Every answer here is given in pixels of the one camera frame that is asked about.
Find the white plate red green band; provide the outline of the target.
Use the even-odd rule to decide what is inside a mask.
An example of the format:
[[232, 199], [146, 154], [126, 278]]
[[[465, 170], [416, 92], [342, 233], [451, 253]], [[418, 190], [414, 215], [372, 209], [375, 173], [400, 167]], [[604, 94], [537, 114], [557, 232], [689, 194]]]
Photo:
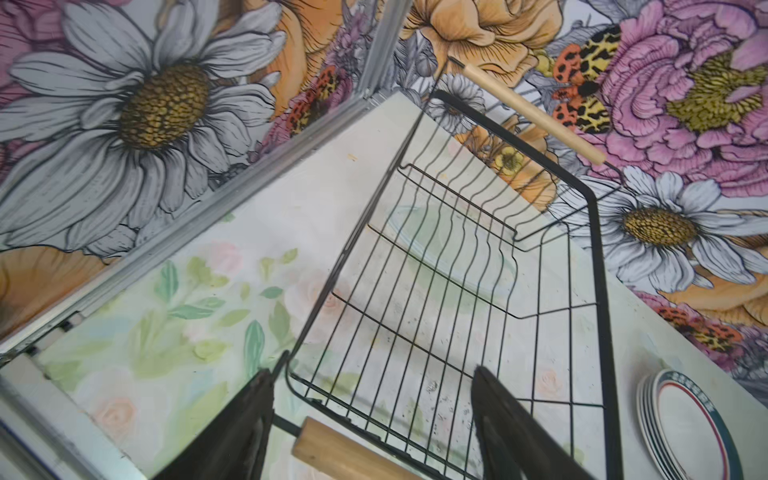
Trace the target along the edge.
[[649, 404], [679, 479], [742, 479], [734, 440], [712, 400], [687, 375], [661, 370], [650, 375]]

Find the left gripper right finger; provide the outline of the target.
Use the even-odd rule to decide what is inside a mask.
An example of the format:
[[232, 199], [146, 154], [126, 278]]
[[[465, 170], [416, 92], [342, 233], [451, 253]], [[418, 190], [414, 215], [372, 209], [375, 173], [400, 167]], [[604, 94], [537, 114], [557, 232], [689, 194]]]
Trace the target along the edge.
[[484, 366], [471, 385], [474, 425], [486, 479], [589, 479]]

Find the black wire dish rack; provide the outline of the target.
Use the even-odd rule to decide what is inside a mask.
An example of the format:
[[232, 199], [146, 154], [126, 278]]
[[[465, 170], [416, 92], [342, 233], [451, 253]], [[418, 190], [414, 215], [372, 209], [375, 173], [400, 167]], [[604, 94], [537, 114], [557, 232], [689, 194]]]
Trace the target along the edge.
[[600, 195], [441, 72], [284, 370], [289, 391], [432, 479], [480, 479], [483, 367], [575, 463], [623, 475]]

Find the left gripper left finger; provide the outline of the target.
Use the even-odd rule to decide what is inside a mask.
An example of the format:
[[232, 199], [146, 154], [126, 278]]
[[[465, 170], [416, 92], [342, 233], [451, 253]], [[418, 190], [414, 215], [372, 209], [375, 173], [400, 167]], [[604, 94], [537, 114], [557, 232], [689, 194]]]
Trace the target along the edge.
[[274, 419], [275, 379], [259, 371], [158, 479], [259, 479]]

